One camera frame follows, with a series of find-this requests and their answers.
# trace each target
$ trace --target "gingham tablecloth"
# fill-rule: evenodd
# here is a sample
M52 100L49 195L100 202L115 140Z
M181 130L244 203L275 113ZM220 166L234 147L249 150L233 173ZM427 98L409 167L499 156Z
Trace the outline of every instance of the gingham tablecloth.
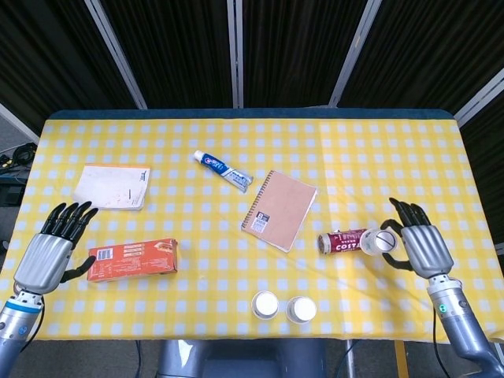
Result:
M246 194L198 164L204 150L254 175ZM49 120L0 276L0 298L48 213L71 194L84 163L152 168L141 211L100 211L70 266L95 246L176 238L179 272L108 283L86 277L46 296L41 339L324 336L430 340L427 281L360 251L321 256L317 236L375 228L396 217L394 196L415 202L439 227L480 323L504 336L504 280L454 120L142 119ZM318 188L289 254L240 230L270 169ZM397 259L406 259L401 247ZM311 297L315 319L280 312L259 321L250 300L274 292L281 310ZM438 337L446 339L443 330Z

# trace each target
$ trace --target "red box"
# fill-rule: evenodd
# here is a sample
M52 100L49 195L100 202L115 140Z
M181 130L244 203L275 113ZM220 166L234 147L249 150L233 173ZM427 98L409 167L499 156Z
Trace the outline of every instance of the red box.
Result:
M96 261L87 272L87 280L98 282L174 273L176 245L175 239L160 239L92 248L89 255L96 256Z

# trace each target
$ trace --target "robotic hand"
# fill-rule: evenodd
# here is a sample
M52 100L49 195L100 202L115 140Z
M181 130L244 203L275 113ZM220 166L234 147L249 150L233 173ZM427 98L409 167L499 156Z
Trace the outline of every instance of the robotic hand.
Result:
M17 356L28 345L30 334L39 314L44 314L43 295L59 284L82 276L95 262L90 256L77 269L65 271L72 252L87 224L98 209L89 210L91 202L79 206L65 203L48 216L39 234L31 240L14 274L14 293L0 312L0 376L9 376Z
M396 269L414 271L428 280L427 292L455 352L481 367L481 371L471 377L503 377L504 366L493 353L474 316L462 292L461 282L448 277L454 262L438 229L431 225L418 205L394 198L390 201L404 227L389 219L380 228L390 227L402 237L409 260L396 261L390 254L383 254L385 261Z

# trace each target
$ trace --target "white cup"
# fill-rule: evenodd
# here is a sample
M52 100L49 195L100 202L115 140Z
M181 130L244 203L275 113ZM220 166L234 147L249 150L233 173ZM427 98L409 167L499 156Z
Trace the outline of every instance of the white cup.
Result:
M285 309L287 319L296 324L305 324L317 314L315 302L308 297L293 297Z
M395 234L388 230L367 230L361 235L360 245L365 254L377 256L395 250L398 240Z
M259 291L252 298L251 307L256 317L268 321L278 313L278 298L271 291Z

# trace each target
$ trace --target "notebook spiral binding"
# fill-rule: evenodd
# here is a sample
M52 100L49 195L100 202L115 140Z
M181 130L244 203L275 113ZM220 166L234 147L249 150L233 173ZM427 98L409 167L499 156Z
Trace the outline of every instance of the notebook spiral binding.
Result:
M269 180L271 179L271 176L273 174L273 172L275 171L269 171L268 175L266 176L266 180L265 182L262 184L262 187L261 189L259 190L259 193L258 195L256 196L255 200L254 200L254 203L252 204L252 206L250 207L250 210L248 212L248 214L246 215L245 219L243 220L243 223L242 223L242 228L245 228L251 217L254 215L254 211L255 211L255 208L256 206L258 205L259 203L259 200L261 199L261 196L263 195L263 193L265 192L265 189L266 187L268 186L268 183L269 183Z

